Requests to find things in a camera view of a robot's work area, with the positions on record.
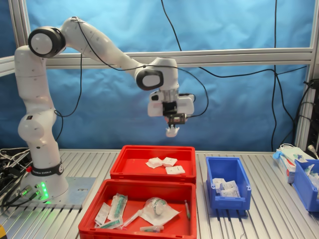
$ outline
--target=metal table surface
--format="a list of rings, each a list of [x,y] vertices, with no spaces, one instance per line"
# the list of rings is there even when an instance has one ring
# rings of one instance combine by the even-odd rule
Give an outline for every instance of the metal table surface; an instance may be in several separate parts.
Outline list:
[[[60,150],[65,174],[70,177],[96,177],[96,183],[83,209],[33,206],[9,208],[0,212],[0,224],[8,238],[79,239],[78,224],[110,169],[119,150]],[[252,186],[247,216],[237,211],[208,206],[206,156],[239,157]],[[319,239],[319,214],[308,213],[294,188],[271,157],[262,152],[196,152],[197,238],[198,239]]]

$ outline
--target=robotic arm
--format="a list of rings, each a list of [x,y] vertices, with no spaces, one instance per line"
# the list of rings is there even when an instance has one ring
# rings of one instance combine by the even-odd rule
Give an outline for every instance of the robotic arm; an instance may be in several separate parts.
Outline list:
[[[56,120],[54,105],[46,76],[46,59],[72,47],[84,56],[107,65],[122,68],[132,75],[142,90],[150,94],[148,115],[164,116],[168,123],[166,135],[174,137],[186,115],[194,112],[194,95],[178,93],[177,63],[174,59],[156,58],[143,65],[118,49],[102,32],[80,20],[67,19],[60,28],[40,27],[28,38],[28,46],[19,47],[14,55],[18,92],[26,106],[18,133],[29,146],[32,156],[31,173],[22,181],[21,190],[38,192],[34,201],[43,202],[66,192],[58,145],[52,135]]]

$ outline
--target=red plastic box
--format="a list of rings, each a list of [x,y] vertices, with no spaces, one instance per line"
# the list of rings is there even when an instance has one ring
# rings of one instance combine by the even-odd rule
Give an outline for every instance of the red plastic box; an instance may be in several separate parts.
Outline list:
[[[181,165],[185,173],[168,175],[165,167],[150,168],[150,158],[176,158],[175,166]],[[126,145],[122,148],[111,169],[112,179],[145,180],[160,182],[185,182],[196,184],[195,148],[181,146]]]
[[[123,221],[144,207],[147,199],[160,197],[180,212],[164,224],[161,233],[140,232],[140,227],[152,226],[138,217],[127,226],[127,231],[94,228],[94,219],[105,202],[111,205],[112,197],[120,193],[128,196]],[[187,218],[185,202],[190,210]],[[196,188],[191,183],[145,182],[133,180],[105,180],[79,224],[81,239],[196,239]]]

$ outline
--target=green led light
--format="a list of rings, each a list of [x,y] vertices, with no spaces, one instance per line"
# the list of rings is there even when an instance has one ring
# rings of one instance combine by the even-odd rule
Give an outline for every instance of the green led light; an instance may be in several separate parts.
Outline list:
[[[49,194],[47,193],[47,189],[45,187],[45,183],[41,182],[41,186],[42,186],[42,190],[43,190],[44,195],[45,195],[45,197],[42,198],[42,200],[45,200],[45,199],[47,199],[49,197]]]

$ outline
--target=blue plastic box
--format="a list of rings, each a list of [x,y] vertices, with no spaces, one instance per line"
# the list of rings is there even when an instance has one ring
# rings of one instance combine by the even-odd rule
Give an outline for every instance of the blue plastic box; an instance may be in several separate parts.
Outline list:
[[[319,173],[319,160],[308,159],[307,161],[307,163],[299,163],[295,160],[296,172],[293,186],[306,210],[308,212],[319,212],[318,190],[305,173],[305,169],[312,164],[314,164],[312,171]]]
[[[212,209],[249,210],[251,187],[239,158],[206,157],[207,190]],[[241,198],[216,195],[213,178],[224,178],[226,182],[235,180]]]

